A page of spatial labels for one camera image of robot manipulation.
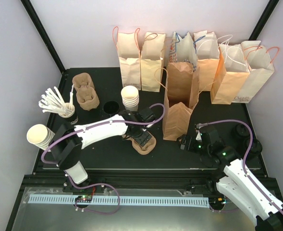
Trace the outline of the brown pulp cup carrier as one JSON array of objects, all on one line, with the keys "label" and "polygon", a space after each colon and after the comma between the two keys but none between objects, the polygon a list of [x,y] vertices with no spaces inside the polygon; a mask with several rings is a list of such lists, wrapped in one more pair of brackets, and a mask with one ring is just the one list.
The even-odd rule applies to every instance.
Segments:
[{"label": "brown pulp cup carrier", "polygon": [[157,143],[156,138],[149,132],[146,132],[140,137],[122,135],[122,139],[131,141],[132,147],[141,155],[149,154]]}]

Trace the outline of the brown kraft paper bag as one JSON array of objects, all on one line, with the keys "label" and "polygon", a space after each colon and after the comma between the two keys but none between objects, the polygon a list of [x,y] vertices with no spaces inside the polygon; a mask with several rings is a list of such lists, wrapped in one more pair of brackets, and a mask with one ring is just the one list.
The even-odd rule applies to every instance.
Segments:
[{"label": "brown kraft paper bag", "polygon": [[199,68],[189,62],[169,62],[164,85],[163,139],[175,141],[188,132],[190,118],[199,100]]}]

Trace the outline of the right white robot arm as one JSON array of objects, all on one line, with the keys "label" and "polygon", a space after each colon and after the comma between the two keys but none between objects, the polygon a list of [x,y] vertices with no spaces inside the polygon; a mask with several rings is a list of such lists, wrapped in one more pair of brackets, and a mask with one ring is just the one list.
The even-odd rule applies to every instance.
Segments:
[{"label": "right white robot arm", "polygon": [[177,138],[182,150],[196,152],[204,165],[221,174],[206,181],[207,191],[230,199],[257,231],[283,231],[283,202],[257,179],[243,158],[228,146],[212,125],[200,124],[196,137]]}]

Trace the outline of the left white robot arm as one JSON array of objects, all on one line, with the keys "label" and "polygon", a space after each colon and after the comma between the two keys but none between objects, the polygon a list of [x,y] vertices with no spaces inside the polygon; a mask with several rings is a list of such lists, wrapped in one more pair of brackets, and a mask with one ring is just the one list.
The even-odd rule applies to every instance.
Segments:
[{"label": "left white robot arm", "polygon": [[148,132],[149,123],[155,120],[150,108],[140,112],[124,110],[112,117],[86,125],[63,125],[52,139],[53,144],[58,139],[80,131],[53,146],[50,151],[59,169],[63,170],[74,182],[74,187],[80,192],[86,192],[91,185],[88,174],[83,167],[81,150],[89,145],[114,136],[122,136],[132,142],[132,147],[141,155],[150,153],[155,145],[155,137]]}]

